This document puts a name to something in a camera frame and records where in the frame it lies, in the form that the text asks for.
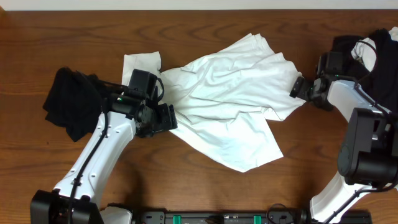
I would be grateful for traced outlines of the white t-shirt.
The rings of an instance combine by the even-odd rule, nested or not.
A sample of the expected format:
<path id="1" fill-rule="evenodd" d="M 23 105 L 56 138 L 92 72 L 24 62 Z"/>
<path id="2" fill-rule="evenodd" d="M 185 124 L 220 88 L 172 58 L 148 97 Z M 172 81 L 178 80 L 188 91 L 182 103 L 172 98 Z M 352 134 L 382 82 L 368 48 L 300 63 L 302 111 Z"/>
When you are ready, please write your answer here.
<path id="1" fill-rule="evenodd" d="M 160 78 L 162 102 L 175 110 L 174 135 L 239 172 L 283 156 L 268 123 L 303 105 L 290 96 L 300 72 L 260 34 L 166 71 L 158 52 L 125 55 L 124 85 L 135 69 Z"/>

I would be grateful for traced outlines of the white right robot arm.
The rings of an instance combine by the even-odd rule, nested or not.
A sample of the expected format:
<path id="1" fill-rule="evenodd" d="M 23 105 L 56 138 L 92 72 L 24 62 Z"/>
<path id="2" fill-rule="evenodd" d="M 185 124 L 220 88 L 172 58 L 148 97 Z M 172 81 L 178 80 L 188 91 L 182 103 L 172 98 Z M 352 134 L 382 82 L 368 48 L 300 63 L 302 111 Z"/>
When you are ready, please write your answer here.
<path id="1" fill-rule="evenodd" d="M 338 153 L 338 170 L 310 201 L 317 223 L 339 223 L 362 197 L 397 188 L 397 115 L 363 91 L 357 80 L 326 75 L 310 82 L 298 77 L 290 92 L 344 116 L 348 127 Z"/>

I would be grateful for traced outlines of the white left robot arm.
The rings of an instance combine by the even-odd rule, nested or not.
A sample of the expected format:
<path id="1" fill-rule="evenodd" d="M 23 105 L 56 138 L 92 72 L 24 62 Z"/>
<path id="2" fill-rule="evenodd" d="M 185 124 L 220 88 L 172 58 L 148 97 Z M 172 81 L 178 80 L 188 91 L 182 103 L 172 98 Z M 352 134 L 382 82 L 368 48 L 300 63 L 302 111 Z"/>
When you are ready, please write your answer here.
<path id="1" fill-rule="evenodd" d="M 31 223 L 132 223 L 133 212 L 121 205 L 99 209 L 109 176 L 135 137 L 175 128 L 172 105 L 123 95 L 104 99 L 95 131 L 73 167 L 52 191 L 33 196 Z"/>

